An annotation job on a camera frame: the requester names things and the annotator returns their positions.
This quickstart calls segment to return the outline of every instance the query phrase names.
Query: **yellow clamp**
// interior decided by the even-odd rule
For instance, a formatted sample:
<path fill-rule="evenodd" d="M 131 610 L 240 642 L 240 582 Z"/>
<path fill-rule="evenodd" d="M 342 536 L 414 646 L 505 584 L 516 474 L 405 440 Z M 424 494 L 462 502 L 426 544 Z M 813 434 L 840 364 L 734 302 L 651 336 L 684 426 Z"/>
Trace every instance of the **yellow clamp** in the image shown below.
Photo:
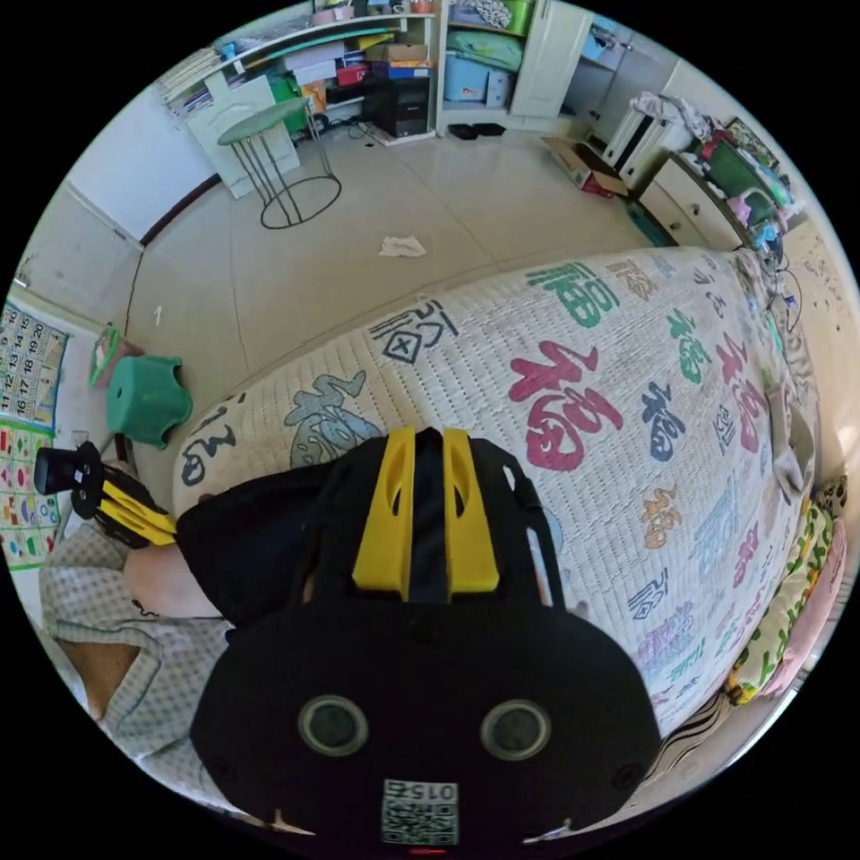
<path fill-rule="evenodd" d="M 443 479 L 448 599 L 495 591 L 499 572 L 465 430 L 444 431 Z M 404 427 L 391 433 L 385 446 L 353 569 L 360 589 L 397 592 L 401 600 L 409 599 L 414 490 L 415 427 Z"/>

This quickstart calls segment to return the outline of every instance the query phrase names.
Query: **storage box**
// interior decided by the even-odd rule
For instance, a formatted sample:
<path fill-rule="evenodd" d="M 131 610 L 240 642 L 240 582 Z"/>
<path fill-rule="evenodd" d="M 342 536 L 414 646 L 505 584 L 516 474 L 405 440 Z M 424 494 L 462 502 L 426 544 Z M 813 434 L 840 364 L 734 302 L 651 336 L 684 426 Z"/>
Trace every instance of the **storage box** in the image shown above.
<path fill-rule="evenodd" d="M 337 76 L 338 68 L 334 64 L 334 60 L 323 60 L 321 63 L 306 65 L 293 71 L 293 77 L 296 78 L 296 83 L 300 87 L 316 81 L 325 81 L 327 78 L 336 78 Z"/>
<path fill-rule="evenodd" d="M 368 63 L 348 65 L 345 68 L 338 69 L 338 85 L 348 87 L 354 83 L 360 83 L 369 71 L 370 65 Z"/>
<path fill-rule="evenodd" d="M 429 60 L 421 62 L 412 61 L 404 63 L 380 63 L 374 62 L 374 74 L 381 78 L 396 81 L 400 78 L 428 78 L 433 64 Z"/>
<path fill-rule="evenodd" d="M 392 42 L 387 45 L 373 45 L 365 52 L 368 60 L 378 60 L 381 63 L 403 63 L 427 59 L 427 45 L 410 45 Z"/>
<path fill-rule="evenodd" d="M 560 137 L 545 137 L 543 141 L 577 188 L 601 197 L 627 196 L 627 186 L 622 178 L 585 143 Z"/>
<path fill-rule="evenodd" d="M 284 68 L 288 72 L 294 69 L 304 69 L 308 65 L 317 65 L 326 60 L 340 60 L 343 58 L 346 46 L 341 42 L 326 42 L 316 47 L 306 47 L 302 51 L 296 51 L 284 55 Z"/>
<path fill-rule="evenodd" d="M 511 95 L 513 75 L 502 69 L 490 69 L 486 78 L 486 106 L 503 108 Z"/>
<path fill-rule="evenodd" d="M 446 52 L 445 101 L 486 101 L 486 84 L 492 71 L 488 65 Z"/>

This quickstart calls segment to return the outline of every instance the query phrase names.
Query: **bed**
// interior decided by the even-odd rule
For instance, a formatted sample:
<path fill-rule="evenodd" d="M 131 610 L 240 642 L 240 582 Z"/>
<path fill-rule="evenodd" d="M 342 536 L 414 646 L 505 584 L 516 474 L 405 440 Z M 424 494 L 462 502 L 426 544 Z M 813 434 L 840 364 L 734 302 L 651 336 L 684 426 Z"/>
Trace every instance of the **bed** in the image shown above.
<path fill-rule="evenodd" d="M 565 603 L 632 656 L 668 735 L 725 681 L 800 517 L 771 467 L 767 391 L 800 395 L 763 289 L 750 252 L 676 248 L 418 297 L 213 407 L 176 514 L 399 426 L 463 427 L 519 458 Z"/>

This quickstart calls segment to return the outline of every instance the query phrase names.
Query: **blue storage bin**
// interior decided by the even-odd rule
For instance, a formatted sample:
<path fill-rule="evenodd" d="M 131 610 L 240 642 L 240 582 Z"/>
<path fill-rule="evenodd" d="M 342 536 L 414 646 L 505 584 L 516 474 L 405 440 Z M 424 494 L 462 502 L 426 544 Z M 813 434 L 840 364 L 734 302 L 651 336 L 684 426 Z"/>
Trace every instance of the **blue storage bin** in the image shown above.
<path fill-rule="evenodd" d="M 486 101 L 486 79 L 493 67 L 445 53 L 445 101 Z"/>

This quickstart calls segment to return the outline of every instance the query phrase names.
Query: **pillow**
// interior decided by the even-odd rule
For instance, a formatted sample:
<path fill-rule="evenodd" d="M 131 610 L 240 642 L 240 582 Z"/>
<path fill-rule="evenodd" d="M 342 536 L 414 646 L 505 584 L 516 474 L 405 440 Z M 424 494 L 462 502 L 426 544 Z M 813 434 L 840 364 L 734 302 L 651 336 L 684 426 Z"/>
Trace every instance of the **pillow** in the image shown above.
<path fill-rule="evenodd" d="M 467 60 L 507 72 L 518 72 L 522 65 L 522 40 L 504 33 L 449 30 L 447 47 Z"/>
<path fill-rule="evenodd" d="M 788 644 L 788 635 L 827 558 L 833 520 L 813 503 L 804 508 L 788 555 L 786 575 L 726 681 L 726 693 L 734 705 L 745 705 L 755 698 L 776 672 Z"/>
<path fill-rule="evenodd" d="M 762 695 L 779 696 L 787 690 L 812 652 L 839 593 L 842 574 L 845 572 L 846 549 L 845 526 L 842 520 L 836 520 L 833 523 L 833 542 L 827 553 L 827 561 L 821 568 L 821 576 L 791 630 L 782 662 L 761 691 Z"/>

